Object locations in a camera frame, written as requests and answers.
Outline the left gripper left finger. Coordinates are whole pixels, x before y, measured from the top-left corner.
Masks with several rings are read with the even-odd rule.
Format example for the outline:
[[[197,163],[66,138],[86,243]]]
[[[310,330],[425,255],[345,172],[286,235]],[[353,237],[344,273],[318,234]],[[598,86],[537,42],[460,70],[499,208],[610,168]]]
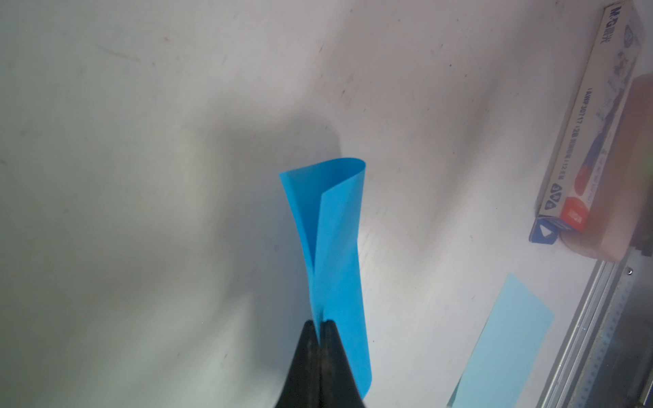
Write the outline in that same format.
[[[306,321],[276,408],[320,406],[321,349],[313,321]]]

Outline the bright blue square paper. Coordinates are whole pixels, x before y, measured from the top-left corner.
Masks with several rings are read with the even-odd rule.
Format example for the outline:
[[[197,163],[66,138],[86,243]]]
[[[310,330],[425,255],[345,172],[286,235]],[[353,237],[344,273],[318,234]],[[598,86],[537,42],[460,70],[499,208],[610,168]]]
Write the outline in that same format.
[[[280,176],[294,216],[320,345],[321,323],[334,321],[362,399],[372,366],[362,295],[358,236],[366,165],[338,158]]]

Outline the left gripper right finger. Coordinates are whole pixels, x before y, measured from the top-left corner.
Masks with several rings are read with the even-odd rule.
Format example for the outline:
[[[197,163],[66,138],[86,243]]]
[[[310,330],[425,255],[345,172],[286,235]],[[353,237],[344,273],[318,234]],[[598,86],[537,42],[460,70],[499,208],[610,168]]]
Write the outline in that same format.
[[[345,348],[334,321],[321,323],[320,394],[322,408],[363,408]]]

